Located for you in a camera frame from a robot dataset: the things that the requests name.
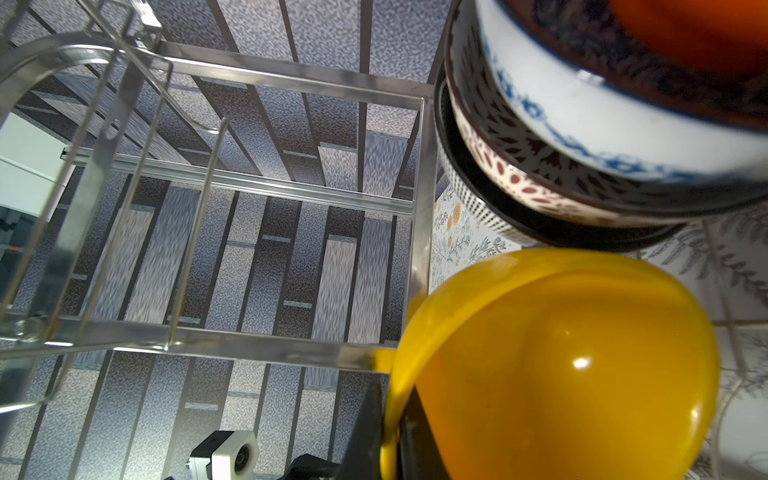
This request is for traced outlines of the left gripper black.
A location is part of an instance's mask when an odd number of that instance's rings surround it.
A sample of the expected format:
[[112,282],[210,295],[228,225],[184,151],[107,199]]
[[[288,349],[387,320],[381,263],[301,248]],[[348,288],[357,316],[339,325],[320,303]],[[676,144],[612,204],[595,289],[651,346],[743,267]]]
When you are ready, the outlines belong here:
[[290,463],[281,480],[333,479],[338,469],[338,463],[311,454],[303,454]]

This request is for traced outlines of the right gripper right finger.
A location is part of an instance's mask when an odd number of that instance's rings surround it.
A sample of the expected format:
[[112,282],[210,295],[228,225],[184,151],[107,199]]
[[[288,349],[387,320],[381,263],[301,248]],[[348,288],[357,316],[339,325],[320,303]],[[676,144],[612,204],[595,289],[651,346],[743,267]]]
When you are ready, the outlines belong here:
[[405,405],[398,440],[398,478],[449,480],[430,424],[416,389]]

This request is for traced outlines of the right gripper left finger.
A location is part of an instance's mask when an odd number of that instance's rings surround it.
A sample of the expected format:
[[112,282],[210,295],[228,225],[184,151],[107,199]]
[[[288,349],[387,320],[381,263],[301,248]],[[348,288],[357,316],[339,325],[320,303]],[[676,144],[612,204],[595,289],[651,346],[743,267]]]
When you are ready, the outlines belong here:
[[379,480],[382,445],[382,391],[380,383],[366,388],[336,480]]

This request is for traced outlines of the yellow plastic bowl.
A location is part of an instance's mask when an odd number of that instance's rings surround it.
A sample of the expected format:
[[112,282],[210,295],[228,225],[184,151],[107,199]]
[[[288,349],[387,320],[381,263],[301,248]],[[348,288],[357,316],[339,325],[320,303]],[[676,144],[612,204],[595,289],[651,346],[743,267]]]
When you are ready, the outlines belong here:
[[716,410],[711,320],[625,256],[532,249],[480,261],[414,312],[394,357],[381,474],[412,394],[454,479],[681,479]]

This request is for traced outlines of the dark glass patterned bowl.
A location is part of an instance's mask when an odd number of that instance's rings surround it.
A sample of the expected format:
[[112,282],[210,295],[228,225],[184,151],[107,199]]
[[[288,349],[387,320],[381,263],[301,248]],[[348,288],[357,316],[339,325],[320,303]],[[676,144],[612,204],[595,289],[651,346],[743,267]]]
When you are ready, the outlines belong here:
[[434,86],[434,130],[437,156],[459,202],[481,224],[524,246],[626,253],[661,243],[684,230],[685,223],[638,228],[587,226],[538,213],[516,202],[497,187],[474,162],[459,133],[450,104],[445,71]]

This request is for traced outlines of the white brown dotted bowl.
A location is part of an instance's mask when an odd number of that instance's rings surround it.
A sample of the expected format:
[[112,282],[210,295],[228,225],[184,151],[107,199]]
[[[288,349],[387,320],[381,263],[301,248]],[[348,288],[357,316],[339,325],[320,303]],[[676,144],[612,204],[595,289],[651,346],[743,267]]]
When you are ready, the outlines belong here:
[[481,44],[474,5],[460,2],[444,47],[449,112],[471,168],[510,199],[547,217],[607,228],[676,224],[767,198],[767,185],[664,185],[585,166],[534,134],[504,101]]

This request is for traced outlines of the blue white floral bowl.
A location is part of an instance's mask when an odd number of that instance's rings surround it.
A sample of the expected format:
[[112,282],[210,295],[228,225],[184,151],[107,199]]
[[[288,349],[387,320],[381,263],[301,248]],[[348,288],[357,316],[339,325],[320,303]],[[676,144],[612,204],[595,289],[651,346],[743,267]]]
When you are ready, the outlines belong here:
[[623,26],[612,1],[480,1],[494,81],[514,113],[575,160],[672,184],[767,177],[767,69],[702,71]]

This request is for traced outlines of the orange plastic bowl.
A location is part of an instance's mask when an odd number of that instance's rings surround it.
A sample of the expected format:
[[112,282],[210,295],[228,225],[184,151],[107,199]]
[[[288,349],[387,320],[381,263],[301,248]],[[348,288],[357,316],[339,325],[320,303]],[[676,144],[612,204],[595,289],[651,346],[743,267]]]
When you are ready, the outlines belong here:
[[718,73],[767,69],[765,1],[612,1],[625,29],[675,63]]

